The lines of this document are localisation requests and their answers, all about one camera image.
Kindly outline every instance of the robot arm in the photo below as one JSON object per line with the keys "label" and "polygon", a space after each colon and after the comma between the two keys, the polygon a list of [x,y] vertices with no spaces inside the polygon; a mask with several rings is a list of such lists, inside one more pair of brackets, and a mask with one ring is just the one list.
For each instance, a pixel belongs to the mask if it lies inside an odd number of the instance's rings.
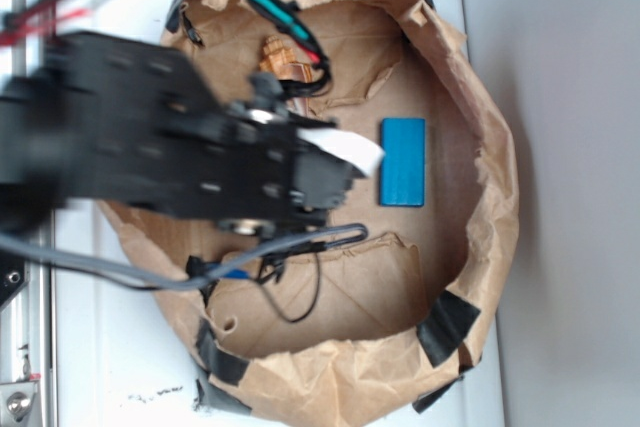
{"label": "robot arm", "polygon": [[69,197],[118,200],[272,238],[326,222],[358,169],[302,137],[336,126],[291,113],[271,74],[220,105],[179,51],[95,33],[48,47],[0,95],[0,229]]}

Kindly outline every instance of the gray wall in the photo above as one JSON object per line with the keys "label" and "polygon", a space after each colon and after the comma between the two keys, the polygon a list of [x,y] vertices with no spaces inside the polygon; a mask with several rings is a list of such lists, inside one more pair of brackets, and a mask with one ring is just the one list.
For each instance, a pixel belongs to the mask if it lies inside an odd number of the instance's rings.
{"label": "gray wall", "polygon": [[464,0],[519,156],[507,425],[640,425],[640,0]]}

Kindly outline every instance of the crumpled paper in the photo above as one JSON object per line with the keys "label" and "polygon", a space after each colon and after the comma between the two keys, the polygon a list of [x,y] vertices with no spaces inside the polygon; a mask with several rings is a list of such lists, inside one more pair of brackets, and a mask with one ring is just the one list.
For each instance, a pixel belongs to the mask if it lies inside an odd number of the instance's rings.
{"label": "crumpled paper", "polygon": [[[265,310],[259,292],[229,281],[220,283],[206,308],[199,292],[156,298],[201,365],[194,347],[201,318],[209,320],[224,349],[256,356],[237,386],[210,377],[253,415],[305,427],[358,426],[479,362],[518,236],[514,147],[460,50],[464,36],[424,0],[296,1],[336,78],[327,95],[311,102],[314,116],[337,117],[341,128],[373,140],[379,140],[384,117],[427,119],[426,205],[380,207],[377,178],[356,182],[330,222],[363,222],[371,240],[324,254],[323,281],[332,288],[322,292],[307,326],[282,324]],[[273,27],[244,0],[186,0],[183,9],[204,47],[182,30],[165,32],[162,42],[185,52],[221,100],[250,97],[246,76],[257,69]],[[188,255],[221,259],[252,243],[207,222],[102,207],[133,262],[175,278],[185,277]],[[371,255],[381,248],[384,255]],[[312,259],[296,262],[274,289],[292,310],[304,307],[314,275]],[[445,289],[481,314],[457,352],[434,368],[413,325]]]}

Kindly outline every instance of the bolt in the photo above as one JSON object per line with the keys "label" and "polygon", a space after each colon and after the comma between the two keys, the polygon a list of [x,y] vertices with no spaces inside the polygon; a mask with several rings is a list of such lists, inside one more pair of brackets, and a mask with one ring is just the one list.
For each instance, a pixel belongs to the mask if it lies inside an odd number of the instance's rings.
{"label": "bolt", "polygon": [[180,113],[180,114],[186,114],[186,113],[187,113],[187,111],[189,110],[189,109],[187,109],[187,107],[186,107],[184,104],[181,104],[181,103],[179,103],[179,102],[169,102],[169,103],[167,104],[167,106],[168,106],[171,110],[173,110],[173,111],[175,111],[175,112],[178,112],[178,113]]}
{"label": "bolt", "polygon": [[142,144],[138,146],[138,153],[144,157],[148,157],[150,159],[161,159],[164,156],[164,152],[157,145],[153,144]]}
{"label": "bolt", "polygon": [[240,235],[255,235],[256,229],[250,225],[238,225],[235,227],[234,232]]}
{"label": "bolt", "polygon": [[279,199],[282,197],[282,186],[273,182],[264,184],[262,186],[262,191],[267,195],[267,197],[271,197],[272,199]]}
{"label": "bolt", "polygon": [[222,187],[220,187],[220,184],[216,184],[215,182],[202,182],[200,184],[200,188],[205,192],[211,192],[213,194],[222,192]]}
{"label": "bolt", "polygon": [[31,399],[22,392],[16,392],[7,400],[7,410],[16,419],[22,418],[31,409]]}
{"label": "bolt", "polygon": [[22,276],[20,275],[20,272],[17,272],[15,270],[7,274],[7,280],[12,284],[17,284],[18,282],[20,282],[21,278]]}
{"label": "bolt", "polygon": [[133,67],[133,59],[123,54],[110,54],[107,56],[107,62],[119,69],[127,70]]}
{"label": "bolt", "polygon": [[267,157],[274,162],[284,162],[284,152],[280,149],[269,149],[267,151]]}
{"label": "bolt", "polygon": [[289,196],[291,197],[291,203],[293,205],[303,205],[304,204],[304,194],[298,190],[292,190],[289,192]]}
{"label": "bolt", "polygon": [[248,112],[249,118],[260,124],[268,124],[275,119],[275,116],[266,110],[252,109]]}
{"label": "bolt", "polygon": [[155,73],[159,75],[170,74],[173,72],[173,68],[171,65],[165,64],[164,62],[151,61],[149,62],[149,68]]}

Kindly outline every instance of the blue object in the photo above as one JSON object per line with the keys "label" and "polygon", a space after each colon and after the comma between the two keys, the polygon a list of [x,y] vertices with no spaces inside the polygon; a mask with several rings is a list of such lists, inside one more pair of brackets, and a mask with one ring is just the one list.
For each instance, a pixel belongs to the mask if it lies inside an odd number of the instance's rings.
{"label": "blue object", "polygon": [[[206,267],[209,269],[209,271],[213,271],[215,272],[216,269],[218,267],[220,267],[219,263],[216,262],[210,262],[206,265]],[[222,276],[223,279],[236,279],[236,280],[248,280],[251,278],[251,276],[249,275],[249,272],[247,272],[246,270],[241,270],[241,269],[233,269],[232,271],[228,272],[227,274]]]}
{"label": "blue object", "polygon": [[424,119],[382,121],[385,156],[380,171],[380,205],[421,207],[425,198]]}

